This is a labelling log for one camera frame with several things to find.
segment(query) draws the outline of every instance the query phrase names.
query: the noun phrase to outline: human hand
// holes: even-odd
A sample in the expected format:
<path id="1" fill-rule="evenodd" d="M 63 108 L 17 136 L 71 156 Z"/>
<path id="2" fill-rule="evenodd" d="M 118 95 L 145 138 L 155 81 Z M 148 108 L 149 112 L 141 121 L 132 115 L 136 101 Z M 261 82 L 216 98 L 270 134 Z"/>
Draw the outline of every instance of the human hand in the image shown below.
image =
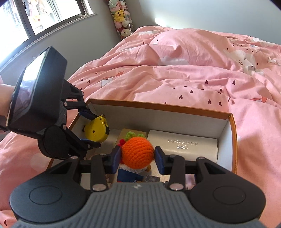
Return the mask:
<path id="1" fill-rule="evenodd" d="M 7 118 L 14 90 L 14 86 L 0 84 L 0 116 Z"/>

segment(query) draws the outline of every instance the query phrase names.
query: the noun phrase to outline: reflective screen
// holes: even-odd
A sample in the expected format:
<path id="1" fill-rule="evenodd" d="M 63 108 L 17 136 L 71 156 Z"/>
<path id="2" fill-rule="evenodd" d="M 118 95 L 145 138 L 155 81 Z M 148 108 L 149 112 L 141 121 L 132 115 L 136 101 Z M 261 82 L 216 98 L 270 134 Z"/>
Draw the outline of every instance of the reflective screen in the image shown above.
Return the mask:
<path id="1" fill-rule="evenodd" d="M 15 109 L 13 112 L 14 117 L 20 114 L 25 108 L 27 108 L 31 101 L 34 85 L 36 83 L 36 79 L 39 74 L 45 54 L 46 51 L 39 55 L 36 59 L 34 59 L 25 69 L 17 96 Z"/>

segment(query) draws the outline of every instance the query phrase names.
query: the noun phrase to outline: window sill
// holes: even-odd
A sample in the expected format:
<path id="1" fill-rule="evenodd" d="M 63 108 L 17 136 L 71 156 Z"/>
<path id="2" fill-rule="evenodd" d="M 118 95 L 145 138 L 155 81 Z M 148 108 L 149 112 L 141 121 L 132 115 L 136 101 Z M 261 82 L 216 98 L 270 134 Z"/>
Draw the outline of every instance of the window sill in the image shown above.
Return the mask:
<path id="1" fill-rule="evenodd" d="M 59 31 L 59 30 L 62 29 L 62 28 L 65 28 L 65 27 L 67 27 L 67 26 L 69 26 L 69 25 L 71 25 L 71 24 L 73 24 L 73 23 L 75 23 L 75 22 L 78 22 L 78 21 L 80 21 L 80 20 L 86 19 L 86 18 L 88 18 L 88 17 L 92 17 L 92 16 L 94 16 L 94 15 L 97 15 L 97 14 L 96 14 L 96 13 L 93 13 L 93 14 L 90 14 L 90 15 L 84 15 L 84 16 L 81 16 L 81 17 L 79 17 L 79 18 L 77 18 L 77 19 L 74 19 L 74 20 L 72 20 L 72 21 L 70 21 L 70 22 L 68 22 L 68 23 L 66 23 L 66 24 L 63 24 L 63 25 L 61 25 L 61 26 L 59 26 L 59 27 L 53 29 L 52 31 L 50 31 L 50 32 L 48 32 L 48 33 L 46 33 L 46 34 L 40 36 L 38 39 L 34 40 L 32 43 L 27 44 L 27 45 L 24 45 L 23 47 L 21 47 L 21 46 L 24 44 L 24 43 L 23 43 L 22 45 L 20 45 L 20 46 L 18 47 L 18 48 L 20 48 L 20 51 L 17 50 L 18 48 L 15 49 L 15 50 L 11 53 L 12 57 L 11 57 L 9 60 L 3 60 L 2 63 L 0 62 L 0 72 L 1 72 L 2 70 L 4 70 L 5 67 L 7 67 L 11 62 L 13 62 L 17 57 L 19 57 L 23 52 L 25 52 L 27 49 L 29 49 L 30 47 L 32 47 L 33 45 L 35 45 L 35 44 L 38 43 L 39 41 L 43 40 L 43 39 L 46 38 L 47 36 L 49 36 L 49 35 L 51 35 L 51 34 L 57 32 L 57 31 Z"/>

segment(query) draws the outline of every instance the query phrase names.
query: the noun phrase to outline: pink blanket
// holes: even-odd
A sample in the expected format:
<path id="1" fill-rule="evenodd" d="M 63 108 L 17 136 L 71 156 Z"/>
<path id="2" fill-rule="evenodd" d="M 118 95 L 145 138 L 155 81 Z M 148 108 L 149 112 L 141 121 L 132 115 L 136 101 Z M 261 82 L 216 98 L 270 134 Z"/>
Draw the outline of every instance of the pink blanket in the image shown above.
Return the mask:
<path id="1" fill-rule="evenodd" d="M 272 228 L 281 222 L 281 46 L 245 35 L 148 26 L 82 66 L 69 81 L 85 98 L 233 113 L 238 175 L 264 191 L 261 221 Z M 68 125 L 76 114 L 69 112 Z M 11 190 L 44 171 L 49 159 L 40 155 L 35 140 L 14 133 L 0 143 L 0 151 L 0 223 L 10 225 Z"/>

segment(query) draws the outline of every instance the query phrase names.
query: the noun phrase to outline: pink duvet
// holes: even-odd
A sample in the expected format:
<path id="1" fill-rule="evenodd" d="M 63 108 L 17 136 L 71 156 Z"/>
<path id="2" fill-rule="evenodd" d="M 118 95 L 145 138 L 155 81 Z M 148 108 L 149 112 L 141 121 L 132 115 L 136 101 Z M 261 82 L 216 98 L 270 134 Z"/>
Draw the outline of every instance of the pink duvet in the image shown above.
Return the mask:
<path id="1" fill-rule="evenodd" d="M 233 113 L 238 175 L 266 195 L 261 222 L 281 214 L 281 46 L 245 35 L 148 26 L 69 80 L 86 98 L 156 102 Z M 68 125 L 76 116 L 68 114 Z M 49 162 L 36 140 L 10 133 L 0 143 L 0 224 L 15 219 L 8 197 Z"/>

